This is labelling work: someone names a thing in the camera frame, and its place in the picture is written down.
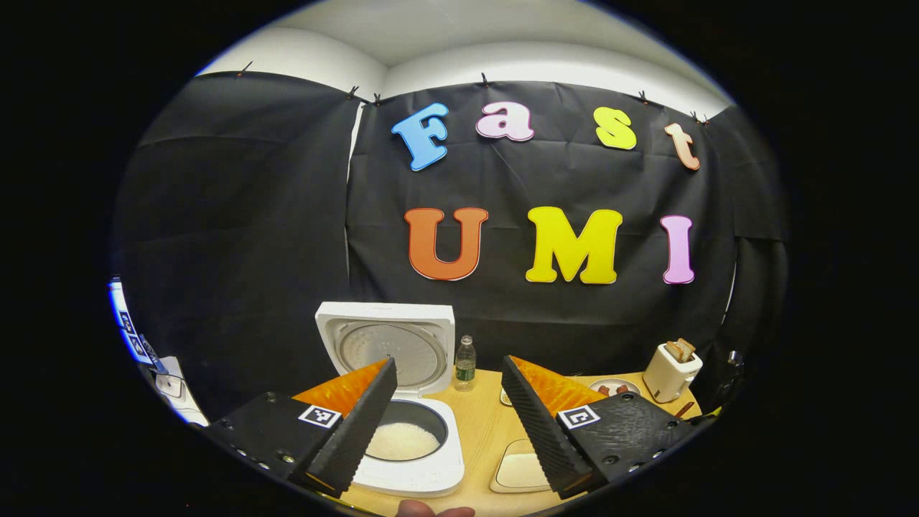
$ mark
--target yellow letter m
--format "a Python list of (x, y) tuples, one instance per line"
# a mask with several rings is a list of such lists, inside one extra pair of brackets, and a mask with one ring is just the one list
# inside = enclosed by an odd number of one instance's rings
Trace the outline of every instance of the yellow letter m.
[(568, 218), (561, 209), (540, 206), (529, 211), (528, 218), (536, 225), (536, 255), (533, 269), (527, 271), (528, 281), (553, 282), (558, 273), (552, 268), (552, 256), (559, 261), (565, 281), (574, 279), (584, 260), (587, 267), (581, 273), (584, 283), (609, 284), (616, 281), (613, 256), (616, 230), (622, 224), (622, 214), (614, 210), (597, 210), (587, 219), (581, 236), (575, 236)]

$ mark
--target white rice cooker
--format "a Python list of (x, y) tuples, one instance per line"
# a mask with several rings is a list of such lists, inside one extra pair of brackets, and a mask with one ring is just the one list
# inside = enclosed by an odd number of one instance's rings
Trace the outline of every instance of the white rice cooker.
[(425, 394), (450, 386), (456, 324), (449, 305), (324, 302), (316, 325), (340, 375), (389, 357), (397, 386), (380, 421), (410, 423), (437, 438), (435, 451), (408, 460), (364, 454), (353, 484), (410, 498), (446, 496), (465, 472), (460, 433), (450, 406)]

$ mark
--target orange letter u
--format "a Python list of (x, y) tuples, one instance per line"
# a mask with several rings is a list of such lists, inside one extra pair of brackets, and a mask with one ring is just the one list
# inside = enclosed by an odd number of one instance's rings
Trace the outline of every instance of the orange letter u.
[(437, 258), (437, 224), (444, 213), (436, 208), (415, 208), (405, 213), (408, 221), (408, 259), (412, 268), (431, 280), (459, 280), (468, 277), (479, 265), (482, 223), (488, 212), (481, 208), (460, 208), (453, 213), (459, 221), (459, 258), (444, 262)]

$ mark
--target water bottle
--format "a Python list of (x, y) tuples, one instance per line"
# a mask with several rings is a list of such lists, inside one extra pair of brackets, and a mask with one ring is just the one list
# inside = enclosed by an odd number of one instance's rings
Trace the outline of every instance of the water bottle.
[(457, 348), (457, 390), (471, 390), (474, 378), (475, 349), (472, 347), (472, 336), (463, 336)]

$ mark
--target rice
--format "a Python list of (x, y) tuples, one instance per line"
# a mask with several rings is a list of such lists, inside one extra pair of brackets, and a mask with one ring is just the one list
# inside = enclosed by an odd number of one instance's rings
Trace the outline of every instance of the rice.
[(440, 445), (433, 434), (410, 423), (381, 425), (373, 433), (365, 454), (381, 460), (414, 460)]

